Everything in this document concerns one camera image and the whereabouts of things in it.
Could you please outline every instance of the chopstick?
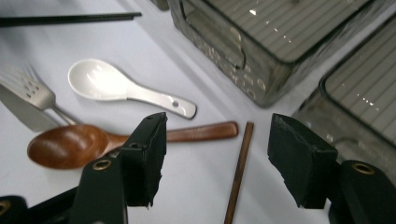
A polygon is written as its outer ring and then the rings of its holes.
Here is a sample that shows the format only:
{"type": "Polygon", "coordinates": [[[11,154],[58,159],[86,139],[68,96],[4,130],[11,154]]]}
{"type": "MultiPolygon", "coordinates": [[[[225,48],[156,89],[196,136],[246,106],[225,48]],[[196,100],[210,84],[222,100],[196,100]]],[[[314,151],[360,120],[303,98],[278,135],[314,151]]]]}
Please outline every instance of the chopstick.
{"type": "Polygon", "coordinates": [[[127,13],[92,14],[92,15],[0,18],[0,27],[67,24],[67,23],[96,22],[96,21],[127,21],[127,20],[133,20],[134,17],[136,16],[142,16],[142,13],[127,12],[127,13]]]}
{"type": "Polygon", "coordinates": [[[235,212],[236,201],[238,200],[239,189],[242,183],[245,164],[248,156],[248,147],[253,134],[254,124],[248,122],[245,127],[244,139],[242,141],[241,150],[239,152],[238,163],[236,165],[235,175],[233,177],[233,188],[231,190],[230,199],[228,201],[227,213],[225,215],[224,224],[233,223],[233,214],[235,212]]]}

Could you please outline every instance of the wooden spoon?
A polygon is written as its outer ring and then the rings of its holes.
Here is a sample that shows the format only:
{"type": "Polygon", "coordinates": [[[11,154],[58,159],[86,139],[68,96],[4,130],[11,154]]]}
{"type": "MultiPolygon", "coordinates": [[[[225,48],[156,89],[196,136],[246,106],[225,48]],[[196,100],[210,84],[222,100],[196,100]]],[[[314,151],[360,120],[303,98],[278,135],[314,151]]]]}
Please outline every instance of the wooden spoon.
{"type": "MultiPolygon", "coordinates": [[[[234,121],[166,132],[167,142],[194,142],[231,138],[238,135],[234,121]]],[[[88,124],[64,126],[44,132],[28,146],[29,158],[54,169],[82,167],[122,146],[129,135],[107,133],[88,124]]]]}

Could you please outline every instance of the knife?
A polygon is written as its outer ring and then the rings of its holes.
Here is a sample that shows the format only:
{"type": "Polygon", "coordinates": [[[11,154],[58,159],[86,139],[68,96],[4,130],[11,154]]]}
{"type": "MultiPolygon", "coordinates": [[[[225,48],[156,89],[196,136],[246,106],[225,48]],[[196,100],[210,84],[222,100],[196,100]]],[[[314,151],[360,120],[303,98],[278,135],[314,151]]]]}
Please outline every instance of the knife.
{"type": "Polygon", "coordinates": [[[0,101],[33,132],[43,132],[60,126],[49,115],[25,102],[1,83],[0,101]]]}

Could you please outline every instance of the fork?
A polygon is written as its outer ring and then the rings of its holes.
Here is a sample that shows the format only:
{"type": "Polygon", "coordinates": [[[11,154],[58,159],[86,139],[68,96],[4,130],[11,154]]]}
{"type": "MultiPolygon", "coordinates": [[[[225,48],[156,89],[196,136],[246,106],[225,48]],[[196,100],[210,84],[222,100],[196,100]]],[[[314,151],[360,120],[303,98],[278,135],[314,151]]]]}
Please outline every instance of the fork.
{"type": "Polygon", "coordinates": [[[0,81],[6,88],[42,111],[52,109],[70,125],[78,123],[57,106],[55,93],[44,82],[41,83],[42,81],[36,80],[37,75],[32,66],[26,66],[24,70],[9,67],[8,70],[11,72],[0,72],[0,75],[2,75],[0,81]]]}

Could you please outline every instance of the hole in spoon handle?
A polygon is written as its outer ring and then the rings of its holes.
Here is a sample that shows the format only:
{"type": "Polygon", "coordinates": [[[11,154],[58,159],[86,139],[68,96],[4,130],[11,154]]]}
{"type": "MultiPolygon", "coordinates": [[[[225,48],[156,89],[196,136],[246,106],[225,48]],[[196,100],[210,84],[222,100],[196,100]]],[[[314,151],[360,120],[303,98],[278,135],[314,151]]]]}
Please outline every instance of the hole in spoon handle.
{"type": "Polygon", "coordinates": [[[127,98],[129,100],[137,100],[156,105],[186,119],[192,119],[197,110],[196,104],[188,100],[164,92],[151,90],[134,83],[131,83],[127,90],[127,98]]]}

